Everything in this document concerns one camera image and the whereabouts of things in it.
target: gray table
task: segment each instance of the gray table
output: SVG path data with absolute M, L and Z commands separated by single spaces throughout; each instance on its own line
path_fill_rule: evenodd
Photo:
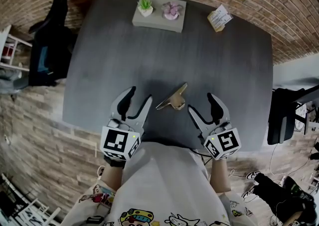
M 94 0 L 80 30 L 68 76 L 63 120 L 101 132 L 112 101 L 136 86 L 131 114 L 152 94 L 145 123 L 149 137 L 202 148 L 188 113 L 155 107 L 184 82 L 186 105 L 210 119 L 207 92 L 228 106 L 242 151 L 261 147 L 270 110 L 273 65 L 271 37 L 234 17 L 215 33 L 207 20 L 213 8 L 187 2 L 182 33 L 135 27 L 137 0 Z

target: white wall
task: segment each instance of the white wall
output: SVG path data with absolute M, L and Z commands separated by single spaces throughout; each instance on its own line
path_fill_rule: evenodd
M 298 90 L 319 84 L 319 54 L 274 66 L 273 88 Z

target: black chair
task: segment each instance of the black chair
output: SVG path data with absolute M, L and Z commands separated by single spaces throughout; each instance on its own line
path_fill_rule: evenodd
M 308 127 L 313 127 L 314 122 L 309 121 L 309 114 L 303 118 L 296 114 L 296 110 L 305 103 L 319 98 L 319 85 L 298 91 L 278 88 L 273 91 L 267 141 L 269 145 L 281 144 L 291 139 L 294 133 L 295 120 L 305 124 L 305 133 Z
M 29 33 L 34 33 L 32 43 L 30 86 L 54 86 L 56 80 L 66 78 L 76 35 L 64 26 L 68 12 L 67 0 L 53 0 L 44 21 L 34 24 Z

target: potted succulent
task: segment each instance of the potted succulent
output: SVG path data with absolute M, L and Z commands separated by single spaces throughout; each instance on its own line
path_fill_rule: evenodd
M 151 0 L 139 0 L 138 9 L 144 17 L 151 15 L 153 12 L 152 1 Z
M 180 11 L 183 9 L 181 5 L 178 5 L 175 2 L 167 2 L 162 6 L 164 17 L 169 20 L 177 19 L 180 15 Z

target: small white pot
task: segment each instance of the small white pot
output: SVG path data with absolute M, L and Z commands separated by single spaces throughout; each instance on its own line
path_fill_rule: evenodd
M 144 17 L 147 17 L 147 16 L 151 15 L 152 12 L 153 12 L 153 7 L 152 7 L 152 6 L 151 6 L 150 8 L 148 8 L 147 10 L 144 10 L 144 9 L 142 9 L 140 6 L 138 6 L 138 9 L 139 9 L 140 13 L 141 13 Z
M 177 19 L 178 14 L 175 14 L 174 16 L 172 14 L 165 14 L 164 13 L 165 18 L 167 18 L 168 20 L 174 20 Z

